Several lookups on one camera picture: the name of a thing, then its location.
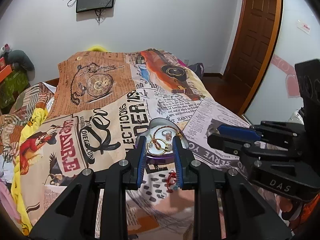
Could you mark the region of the brown wooden door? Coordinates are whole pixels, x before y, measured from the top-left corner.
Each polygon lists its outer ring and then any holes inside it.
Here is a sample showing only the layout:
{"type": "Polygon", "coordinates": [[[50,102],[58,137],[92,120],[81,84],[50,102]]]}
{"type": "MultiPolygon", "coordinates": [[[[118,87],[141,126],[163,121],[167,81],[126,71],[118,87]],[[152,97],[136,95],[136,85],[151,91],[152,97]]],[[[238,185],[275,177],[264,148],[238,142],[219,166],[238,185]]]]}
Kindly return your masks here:
{"type": "Polygon", "coordinates": [[[240,18],[223,78],[232,88],[234,113],[244,114],[276,46],[283,0],[242,0],[240,18]]]}

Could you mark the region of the heart-shaped tin box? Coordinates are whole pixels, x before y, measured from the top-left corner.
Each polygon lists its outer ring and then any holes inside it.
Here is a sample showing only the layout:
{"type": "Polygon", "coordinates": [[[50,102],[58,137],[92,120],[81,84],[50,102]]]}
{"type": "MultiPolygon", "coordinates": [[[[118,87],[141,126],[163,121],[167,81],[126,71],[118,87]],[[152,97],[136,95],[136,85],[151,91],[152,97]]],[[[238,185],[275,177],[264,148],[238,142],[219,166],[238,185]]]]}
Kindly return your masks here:
{"type": "MultiPolygon", "coordinates": [[[[188,141],[181,131],[181,129],[174,124],[172,121],[167,120],[165,118],[154,118],[150,121],[149,126],[145,132],[141,134],[142,136],[146,137],[146,147],[147,143],[154,138],[161,138],[164,139],[167,143],[172,145],[172,140],[174,136],[179,136],[181,139],[181,143],[183,148],[188,149],[189,144],[188,141]]],[[[174,154],[173,150],[170,153],[161,155],[159,157],[152,156],[148,154],[146,148],[146,162],[148,164],[155,164],[155,165],[167,165],[174,162],[174,154]]]]}

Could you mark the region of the yellow round object behind bed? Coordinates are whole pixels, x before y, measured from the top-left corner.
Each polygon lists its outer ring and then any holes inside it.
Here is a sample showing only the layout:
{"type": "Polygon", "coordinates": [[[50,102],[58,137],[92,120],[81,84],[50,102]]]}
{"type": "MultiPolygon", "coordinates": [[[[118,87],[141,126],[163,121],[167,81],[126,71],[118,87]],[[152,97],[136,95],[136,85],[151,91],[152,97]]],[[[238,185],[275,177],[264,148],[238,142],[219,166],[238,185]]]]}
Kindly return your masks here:
{"type": "Polygon", "coordinates": [[[87,51],[97,51],[97,52],[107,52],[107,50],[102,46],[91,46],[87,51]]]}

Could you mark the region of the green covered cabinet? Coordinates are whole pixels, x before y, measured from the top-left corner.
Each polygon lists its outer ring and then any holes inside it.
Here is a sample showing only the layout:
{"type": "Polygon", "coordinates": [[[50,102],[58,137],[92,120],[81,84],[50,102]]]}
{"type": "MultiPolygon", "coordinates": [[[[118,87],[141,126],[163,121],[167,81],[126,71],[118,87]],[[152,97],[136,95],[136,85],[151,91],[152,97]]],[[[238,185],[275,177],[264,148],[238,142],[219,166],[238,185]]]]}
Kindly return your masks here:
{"type": "Polygon", "coordinates": [[[24,70],[13,70],[1,82],[1,108],[8,107],[29,86],[29,80],[24,70]]]}

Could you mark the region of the gold bangle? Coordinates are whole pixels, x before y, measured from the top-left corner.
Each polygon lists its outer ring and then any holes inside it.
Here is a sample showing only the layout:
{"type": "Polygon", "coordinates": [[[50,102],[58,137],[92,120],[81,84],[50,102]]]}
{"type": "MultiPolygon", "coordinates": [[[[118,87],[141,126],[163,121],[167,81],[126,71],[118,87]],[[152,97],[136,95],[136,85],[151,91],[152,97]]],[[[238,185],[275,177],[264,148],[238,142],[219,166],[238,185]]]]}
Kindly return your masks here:
{"type": "Polygon", "coordinates": [[[147,152],[152,156],[159,157],[161,155],[170,153],[172,145],[167,143],[164,139],[154,138],[147,143],[147,152]]]}

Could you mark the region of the dark green plush toy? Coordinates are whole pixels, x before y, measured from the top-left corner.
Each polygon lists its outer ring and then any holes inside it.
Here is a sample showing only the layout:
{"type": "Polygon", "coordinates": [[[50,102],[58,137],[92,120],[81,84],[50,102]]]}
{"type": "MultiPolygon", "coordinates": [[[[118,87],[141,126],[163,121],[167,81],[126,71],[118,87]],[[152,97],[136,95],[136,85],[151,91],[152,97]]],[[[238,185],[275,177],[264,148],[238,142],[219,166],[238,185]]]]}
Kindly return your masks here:
{"type": "Polygon", "coordinates": [[[35,67],[26,53],[22,50],[12,50],[8,53],[7,64],[11,65],[12,70],[24,70],[28,80],[35,79],[35,67]]]}

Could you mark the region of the red string charm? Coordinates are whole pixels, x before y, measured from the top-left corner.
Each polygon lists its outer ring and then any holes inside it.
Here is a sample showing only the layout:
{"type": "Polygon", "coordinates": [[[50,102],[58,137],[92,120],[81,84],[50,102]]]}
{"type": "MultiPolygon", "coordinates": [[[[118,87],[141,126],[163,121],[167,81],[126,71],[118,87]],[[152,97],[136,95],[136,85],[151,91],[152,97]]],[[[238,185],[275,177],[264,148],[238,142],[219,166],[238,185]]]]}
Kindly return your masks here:
{"type": "Polygon", "coordinates": [[[165,179],[165,187],[167,188],[167,193],[173,193],[178,189],[177,175],[174,170],[168,173],[168,177],[165,179]]]}

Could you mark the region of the yellow cloth on bed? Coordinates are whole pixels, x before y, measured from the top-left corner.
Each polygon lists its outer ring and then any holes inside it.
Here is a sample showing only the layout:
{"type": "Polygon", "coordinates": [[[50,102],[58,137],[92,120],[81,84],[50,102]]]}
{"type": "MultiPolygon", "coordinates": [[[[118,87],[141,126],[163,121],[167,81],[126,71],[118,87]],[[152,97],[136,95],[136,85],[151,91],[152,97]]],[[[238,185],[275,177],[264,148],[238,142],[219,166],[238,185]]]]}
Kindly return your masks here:
{"type": "Polygon", "coordinates": [[[21,136],[19,141],[19,152],[15,159],[14,177],[12,180],[11,195],[14,203],[16,204],[16,211],[20,218],[17,219],[18,224],[22,227],[22,233],[28,236],[31,229],[33,228],[30,219],[27,215],[26,208],[24,205],[22,193],[21,193],[21,175],[26,174],[29,169],[29,162],[24,156],[24,149],[22,143],[25,142],[31,135],[33,135],[44,122],[48,116],[48,110],[42,108],[35,108],[31,118],[27,124],[21,130],[21,136]]]}

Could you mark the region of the newspaper print bedspread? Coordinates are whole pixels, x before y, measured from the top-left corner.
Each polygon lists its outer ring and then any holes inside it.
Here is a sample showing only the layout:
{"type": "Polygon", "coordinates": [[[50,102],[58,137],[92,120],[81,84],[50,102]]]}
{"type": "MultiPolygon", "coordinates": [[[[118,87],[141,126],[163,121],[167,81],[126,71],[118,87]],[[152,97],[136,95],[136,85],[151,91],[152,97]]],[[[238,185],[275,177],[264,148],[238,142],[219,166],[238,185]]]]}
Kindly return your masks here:
{"type": "Polygon", "coordinates": [[[22,143],[29,162],[21,193],[28,236],[11,188],[1,187],[1,239],[290,239],[291,230],[248,180],[240,152],[211,148],[222,125],[248,123],[215,102],[198,76],[172,54],[83,51],[59,64],[55,92],[39,83],[1,116],[2,168],[14,177],[22,128],[35,108],[48,110],[22,143]],[[167,193],[175,163],[146,162],[138,189],[126,188],[129,150],[154,118],[176,124],[194,160],[192,190],[167,193]]]}

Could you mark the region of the purple bag on floor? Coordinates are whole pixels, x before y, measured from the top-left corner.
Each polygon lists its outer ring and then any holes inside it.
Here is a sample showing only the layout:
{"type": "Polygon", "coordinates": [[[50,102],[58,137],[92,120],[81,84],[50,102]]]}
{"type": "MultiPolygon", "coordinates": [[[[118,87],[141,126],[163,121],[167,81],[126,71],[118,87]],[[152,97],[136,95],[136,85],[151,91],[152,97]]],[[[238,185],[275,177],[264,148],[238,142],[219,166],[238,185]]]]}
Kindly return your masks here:
{"type": "Polygon", "coordinates": [[[192,64],[192,65],[189,65],[188,68],[190,70],[192,70],[200,80],[203,79],[203,76],[204,76],[204,66],[203,66],[203,63],[196,63],[196,64],[192,64]]]}

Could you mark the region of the orange box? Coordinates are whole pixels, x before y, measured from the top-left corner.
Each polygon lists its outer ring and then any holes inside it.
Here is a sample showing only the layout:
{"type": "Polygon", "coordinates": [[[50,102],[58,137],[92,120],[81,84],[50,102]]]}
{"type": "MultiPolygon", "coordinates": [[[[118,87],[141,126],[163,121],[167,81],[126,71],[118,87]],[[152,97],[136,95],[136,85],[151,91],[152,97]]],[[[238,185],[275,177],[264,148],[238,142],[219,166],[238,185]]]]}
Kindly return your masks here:
{"type": "Polygon", "coordinates": [[[0,71],[0,82],[6,79],[12,72],[11,65],[7,65],[0,71]]]}

